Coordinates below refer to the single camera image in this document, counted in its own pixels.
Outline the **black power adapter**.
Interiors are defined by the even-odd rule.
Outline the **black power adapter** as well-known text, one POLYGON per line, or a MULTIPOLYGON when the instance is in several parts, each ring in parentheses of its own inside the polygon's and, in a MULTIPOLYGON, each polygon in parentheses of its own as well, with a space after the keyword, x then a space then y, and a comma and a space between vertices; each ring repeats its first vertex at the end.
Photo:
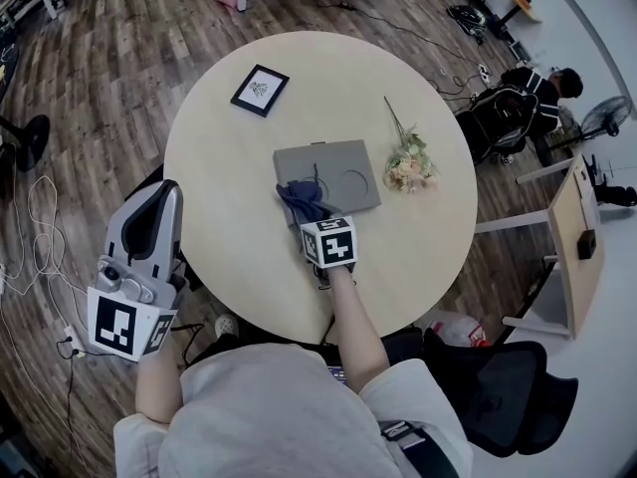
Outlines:
POLYGON ((596 250, 596 232, 594 229, 587 229, 582 232, 577 240, 577 255, 579 260, 590 260, 596 250))

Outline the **black picture frame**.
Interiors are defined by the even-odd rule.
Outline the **black picture frame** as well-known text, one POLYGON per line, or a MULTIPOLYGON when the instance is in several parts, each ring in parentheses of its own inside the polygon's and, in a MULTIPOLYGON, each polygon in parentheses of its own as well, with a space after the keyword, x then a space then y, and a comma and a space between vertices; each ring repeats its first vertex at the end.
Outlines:
POLYGON ((257 64, 235 92, 230 103, 265 118, 289 79, 286 75, 257 64))

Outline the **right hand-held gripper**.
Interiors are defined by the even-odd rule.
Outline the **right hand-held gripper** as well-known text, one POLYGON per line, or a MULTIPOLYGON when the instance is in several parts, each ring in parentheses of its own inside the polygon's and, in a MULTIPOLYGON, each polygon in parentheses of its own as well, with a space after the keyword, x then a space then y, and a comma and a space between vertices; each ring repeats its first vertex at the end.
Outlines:
POLYGON ((346 267, 353 271, 358 261, 357 235, 351 216, 305 223, 300 226, 303 252, 320 281, 328 281, 328 270, 346 267))

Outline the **person's left forearm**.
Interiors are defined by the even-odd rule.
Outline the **person's left forearm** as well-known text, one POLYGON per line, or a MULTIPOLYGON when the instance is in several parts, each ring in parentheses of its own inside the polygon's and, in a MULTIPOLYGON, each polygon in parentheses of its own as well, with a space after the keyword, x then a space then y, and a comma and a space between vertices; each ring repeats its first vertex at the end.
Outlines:
POLYGON ((183 405, 180 371, 171 341, 137 364, 135 409, 148 419, 169 424, 183 405))

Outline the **black panel with yellow marks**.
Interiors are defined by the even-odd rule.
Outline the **black panel with yellow marks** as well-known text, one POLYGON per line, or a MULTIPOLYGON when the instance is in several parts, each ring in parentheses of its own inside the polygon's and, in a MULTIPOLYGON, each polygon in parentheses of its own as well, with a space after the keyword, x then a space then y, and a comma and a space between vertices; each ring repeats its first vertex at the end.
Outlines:
POLYGON ((19 60, 19 47, 13 32, 0 36, 0 103, 8 90, 19 60))

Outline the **black desk chair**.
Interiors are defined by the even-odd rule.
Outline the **black desk chair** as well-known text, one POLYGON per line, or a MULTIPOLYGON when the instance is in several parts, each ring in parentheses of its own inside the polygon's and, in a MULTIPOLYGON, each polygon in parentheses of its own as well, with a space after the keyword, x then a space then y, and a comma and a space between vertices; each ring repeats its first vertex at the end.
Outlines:
POLYGON ((637 206, 637 190, 632 186, 609 185, 605 174, 599 176, 598 162, 594 154, 589 161, 584 160, 584 163, 599 205, 610 204, 628 208, 637 206))

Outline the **wooden desk with white legs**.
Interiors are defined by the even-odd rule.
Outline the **wooden desk with white legs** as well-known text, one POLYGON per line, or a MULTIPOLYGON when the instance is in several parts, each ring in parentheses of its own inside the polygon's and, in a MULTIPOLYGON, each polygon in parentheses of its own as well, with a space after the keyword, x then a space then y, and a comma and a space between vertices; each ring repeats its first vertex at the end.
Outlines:
POLYGON ((539 317, 504 317, 504 326, 576 339, 591 307, 601 277, 605 252, 597 201, 582 155, 560 161, 516 178, 522 184, 565 171, 559 190, 547 209, 482 222, 477 234, 547 224, 555 247, 549 260, 558 265, 564 298, 565 322, 550 323, 539 317), (577 240, 583 231, 594 229, 597 246, 590 260, 579 260, 577 240))

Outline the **pale flower bouquet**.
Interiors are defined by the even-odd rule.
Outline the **pale flower bouquet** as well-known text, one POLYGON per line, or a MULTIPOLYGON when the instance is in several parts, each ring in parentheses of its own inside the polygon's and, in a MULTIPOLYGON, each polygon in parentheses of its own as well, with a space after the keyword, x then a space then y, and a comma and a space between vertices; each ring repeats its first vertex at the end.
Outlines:
POLYGON ((428 154, 426 142, 416 132, 416 125, 405 127, 387 97, 384 102, 392 117, 398 143, 387 157, 383 182, 390 190, 418 191, 436 181, 437 167, 428 154))

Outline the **black round stand base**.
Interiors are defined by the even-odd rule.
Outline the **black round stand base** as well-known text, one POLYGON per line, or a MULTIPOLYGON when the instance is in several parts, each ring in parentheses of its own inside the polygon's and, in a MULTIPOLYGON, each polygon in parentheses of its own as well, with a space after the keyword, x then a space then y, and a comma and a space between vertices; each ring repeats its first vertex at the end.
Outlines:
POLYGON ((49 118, 43 114, 36 115, 24 127, 18 127, 0 116, 0 127, 17 139, 17 168, 23 172, 34 168, 48 143, 51 128, 49 118))

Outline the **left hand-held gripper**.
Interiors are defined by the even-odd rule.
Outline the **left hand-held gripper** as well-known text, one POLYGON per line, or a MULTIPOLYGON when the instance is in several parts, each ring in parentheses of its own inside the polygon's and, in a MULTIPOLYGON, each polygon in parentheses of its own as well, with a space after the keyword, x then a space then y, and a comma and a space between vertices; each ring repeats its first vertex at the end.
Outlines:
POLYGON ((92 346, 131 361, 161 350, 189 288, 185 277, 171 274, 182 213, 182 190, 165 179, 133 193, 110 218, 107 256, 88 288, 92 346), (148 268, 151 277, 131 267, 148 268))

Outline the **dark blue cloth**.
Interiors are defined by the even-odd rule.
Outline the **dark blue cloth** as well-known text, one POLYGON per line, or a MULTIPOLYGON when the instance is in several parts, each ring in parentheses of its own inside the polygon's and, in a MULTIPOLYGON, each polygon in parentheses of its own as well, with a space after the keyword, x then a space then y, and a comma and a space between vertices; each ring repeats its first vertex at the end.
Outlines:
POLYGON ((318 166, 314 164, 314 175, 310 180, 291 180, 287 185, 276 185, 276 191, 291 214, 291 225, 300 227, 340 217, 342 211, 323 200, 319 183, 318 166))

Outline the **person's light grey shirt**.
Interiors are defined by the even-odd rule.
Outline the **person's light grey shirt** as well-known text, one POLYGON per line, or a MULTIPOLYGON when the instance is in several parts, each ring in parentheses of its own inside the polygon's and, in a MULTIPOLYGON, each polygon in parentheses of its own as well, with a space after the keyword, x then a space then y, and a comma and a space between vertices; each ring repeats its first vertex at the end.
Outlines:
POLYGON ((470 478, 473 451, 425 363, 391 366, 361 391, 316 353, 289 345, 239 348, 181 378, 168 423, 137 413, 113 430, 117 478, 419 478, 382 435, 406 421, 470 478))

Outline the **person's black trousers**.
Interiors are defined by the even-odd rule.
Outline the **person's black trousers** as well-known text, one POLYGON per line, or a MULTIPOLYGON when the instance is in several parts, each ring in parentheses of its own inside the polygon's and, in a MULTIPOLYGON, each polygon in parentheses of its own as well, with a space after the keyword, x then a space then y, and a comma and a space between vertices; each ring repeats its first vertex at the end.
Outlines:
POLYGON ((219 355, 220 353, 237 349, 240 346, 240 343, 241 341, 238 336, 233 334, 222 334, 205 351, 193 359, 189 365, 193 366, 196 363, 219 355))

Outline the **black mesh office chair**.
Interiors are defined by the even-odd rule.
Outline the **black mesh office chair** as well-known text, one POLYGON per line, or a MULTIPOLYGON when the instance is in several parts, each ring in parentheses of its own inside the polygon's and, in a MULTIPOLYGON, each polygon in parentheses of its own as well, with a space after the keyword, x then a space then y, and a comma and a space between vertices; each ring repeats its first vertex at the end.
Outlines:
POLYGON ((390 363, 416 359, 431 373, 431 385, 409 388, 419 404, 448 405, 468 440, 496 457, 544 452, 557 442, 573 411, 578 379, 549 373, 539 343, 457 347, 431 329, 414 327, 382 342, 390 363))

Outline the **person's right forearm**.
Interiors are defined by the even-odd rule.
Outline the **person's right forearm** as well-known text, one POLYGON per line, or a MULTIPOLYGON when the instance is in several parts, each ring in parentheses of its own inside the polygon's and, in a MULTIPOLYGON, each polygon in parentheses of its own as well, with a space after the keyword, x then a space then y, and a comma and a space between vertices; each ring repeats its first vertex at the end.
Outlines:
POLYGON ((360 393, 389 369, 382 340, 369 318, 345 266, 328 270, 336 341, 348 386, 360 393))

